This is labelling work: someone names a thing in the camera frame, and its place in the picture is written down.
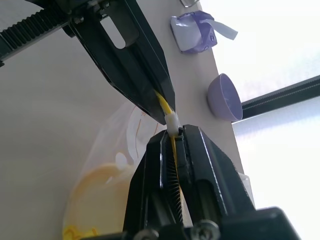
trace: purple cup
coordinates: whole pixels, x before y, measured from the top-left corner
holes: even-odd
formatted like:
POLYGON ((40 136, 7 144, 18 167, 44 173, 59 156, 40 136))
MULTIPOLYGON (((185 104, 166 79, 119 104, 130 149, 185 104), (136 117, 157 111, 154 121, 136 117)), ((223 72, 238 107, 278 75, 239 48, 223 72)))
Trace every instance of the purple cup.
POLYGON ((211 82, 207 99, 216 117, 231 122, 242 119, 243 111, 239 95, 226 74, 220 74, 211 82))

